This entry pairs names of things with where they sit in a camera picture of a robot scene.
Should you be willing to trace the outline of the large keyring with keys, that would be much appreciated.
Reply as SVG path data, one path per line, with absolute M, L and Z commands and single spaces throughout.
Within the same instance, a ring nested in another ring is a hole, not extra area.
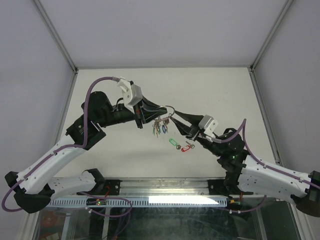
M 173 106 L 170 105 L 161 105 L 159 107 L 160 109 L 171 109 L 172 113 L 169 113 L 165 117 L 158 116 L 152 125 L 152 134 L 159 137 L 160 134 L 167 134 L 169 132 L 168 130 L 168 124 L 170 123 L 171 117 L 176 113 L 176 110 Z

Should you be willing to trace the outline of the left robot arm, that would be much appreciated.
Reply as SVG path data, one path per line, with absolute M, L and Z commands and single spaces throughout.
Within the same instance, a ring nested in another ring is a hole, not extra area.
M 100 194 L 105 178 L 96 168 L 64 178 L 55 175 L 75 158 L 90 150 L 106 133 L 103 128 L 135 121 L 138 128 L 166 114 L 167 108 L 141 96 L 133 105 L 112 105 L 102 91 L 92 92 L 82 104 L 81 115 L 66 134 L 43 157 L 27 169 L 5 175 L 19 210 L 32 214 L 44 209 L 52 200 L 85 192 Z

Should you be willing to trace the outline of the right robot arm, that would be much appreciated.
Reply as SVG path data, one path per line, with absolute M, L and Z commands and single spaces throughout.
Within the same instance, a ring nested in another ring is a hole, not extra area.
M 192 115 L 177 111 L 188 124 L 172 117 L 179 133 L 198 142 L 216 156 L 226 171 L 223 187 L 227 193 L 257 193 L 295 205 L 302 213 L 320 216 L 320 173 L 299 172 L 256 157 L 246 141 L 246 122 L 238 129 L 226 128 L 215 133 L 218 121 L 209 115 Z

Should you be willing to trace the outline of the red tag with keys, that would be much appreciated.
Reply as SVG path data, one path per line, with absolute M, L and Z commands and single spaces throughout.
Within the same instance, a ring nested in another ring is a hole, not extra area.
M 191 142 L 189 142 L 189 141 L 186 141 L 185 143 L 186 143 L 186 145 L 184 145 L 184 146 L 182 146 L 182 145 L 180 145 L 180 144 L 177 144 L 177 145 L 175 146 L 176 149 L 177 149 L 177 150 L 180 150 L 180 151 L 183 152 L 183 153 L 185 153 L 185 152 L 187 152 L 187 151 L 192 150 L 192 149 L 195 148 L 195 145 L 194 145 L 193 143 L 191 143 Z

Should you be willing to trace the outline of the green key tag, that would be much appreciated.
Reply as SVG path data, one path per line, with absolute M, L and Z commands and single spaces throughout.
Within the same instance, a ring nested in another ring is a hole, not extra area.
M 173 139 L 173 138 L 170 138 L 169 139 L 169 142 L 173 145 L 173 146 L 177 146 L 178 143 Z

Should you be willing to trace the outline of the aluminium mounting rail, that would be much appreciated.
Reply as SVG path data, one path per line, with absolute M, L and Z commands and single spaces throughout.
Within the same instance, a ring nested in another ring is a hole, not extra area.
M 241 177 L 239 182 L 229 183 L 224 179 L 105 179 L 95 183 L 87 176 L 74 179 L 53 178 L 48 186 L 54 190 L 52 199 L 87 192 L 103 196 L 148 196 L 148 195 L 267 195 L 284 201 L 302 198 L 305 187 L 299 181 L 279 179 L 264 181 L 254 176 Z

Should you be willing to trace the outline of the left aluminium frame post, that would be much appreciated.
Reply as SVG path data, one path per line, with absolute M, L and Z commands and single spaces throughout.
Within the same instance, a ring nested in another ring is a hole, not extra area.
M 62 54 L 63 58 L 67 62 L 68 66 L 72 70 L 73 73 L 78 72 L 78 68 L 74 61 L 71 58 L 71 55 L 69 54 L 65 44 L 63 43 L 60 35 L 58 34 L 53 22 L 51 21 L 47 11 L 45 10 L 45 7 L 43 6 L 42 2 L 40 0 L 31 0 L 34 8 L 37 10 L 40 18 L 42 19 L 45 27 L 47 28 L 51 38 L 55 42 L 57 48 L 59 49 L 60 53 Z

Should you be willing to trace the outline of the aluminium frame post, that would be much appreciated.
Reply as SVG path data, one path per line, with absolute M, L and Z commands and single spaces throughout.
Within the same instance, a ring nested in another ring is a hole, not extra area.
M 250 69 L 253 72 L 262 58 L 264 57 L 265 53 L 267 52 L 268 48 L 270 47 L 273 39 L 275 38 L 277 31 L 280 29 L 282 22 L 287 16 L 287 13 L 289 12 L 290 8 L 294 4 L 294 0 L 286 0 L 284 2 L 284 5 L 282 6 L 279 14 L 277 15 L 274 23 L 272 24 L 271 29 L 269 30 L 261 48 L 259 49 L 255 59 L 253 60 L 252 64 L 250 65 Z
M 68 66 L 72 70 L 73 73 L 78 72 L 78 68 L 74 61 L 71 58 L 71 55 L 69 54 L 65 44 L 63 43 L 60 35 L 58 34 L 53 22 L 51 21 L 47 11 L 45 10 L 45 7 L 43 6 L 42 2 L 40 0 L 31 0 L 34 8 L 37 10 L 40 18 L 42 19 L 45 27 L 47 28 L 51 38 L 55 42 L 57 48 L 59 49 L 60 53 L 62 54 L 63 58 L 67 62 Z

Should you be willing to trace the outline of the right aluminium frame post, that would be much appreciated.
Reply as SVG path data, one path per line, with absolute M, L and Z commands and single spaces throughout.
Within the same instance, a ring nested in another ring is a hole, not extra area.
M 286 0 L 284 2 L 284 5 L 282 6 L 279 14 L 277 15 L 274 23 L 272 24 L 271 29 L 269 30 L 261 48 L 259 49 L 255 59 L 253 60 L 252 64 L 250 65 L 250 69 L 253 72 L 262 58 L 264 57 L 265 53 L 267 52 L 268 48 L 270 47 L 273 39 L 275 38 L 277 31 L 280 29 L 282 22 L 287 16 L 287 13 L 289 12 L 290 8 L 294 4 L 294 0 Z

